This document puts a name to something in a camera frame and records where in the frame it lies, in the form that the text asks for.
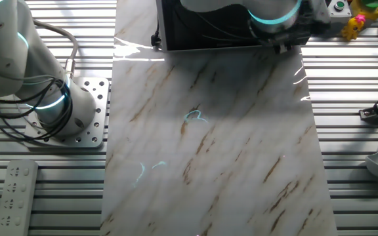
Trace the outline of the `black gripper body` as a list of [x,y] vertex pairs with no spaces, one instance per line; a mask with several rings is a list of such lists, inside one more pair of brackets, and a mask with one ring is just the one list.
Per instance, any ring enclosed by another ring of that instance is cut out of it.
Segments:
[[286,34],[275,34],[264,40],[264,45],[272,47],[276,54],[289,52],[293,48],[295,39]]

